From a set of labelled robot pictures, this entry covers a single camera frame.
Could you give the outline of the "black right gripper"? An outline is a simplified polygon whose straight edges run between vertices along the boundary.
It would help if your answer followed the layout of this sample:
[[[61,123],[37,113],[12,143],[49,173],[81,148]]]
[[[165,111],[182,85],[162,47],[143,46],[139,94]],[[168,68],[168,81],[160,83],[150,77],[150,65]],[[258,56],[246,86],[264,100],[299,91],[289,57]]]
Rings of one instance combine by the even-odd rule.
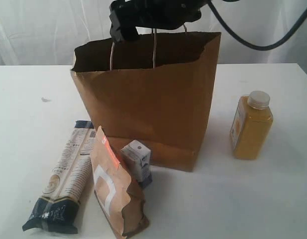
[[[177,29],[199,20],[200,0],[114,0],[110,4],[110,35],[114,43],[136,41],[136,27]]]

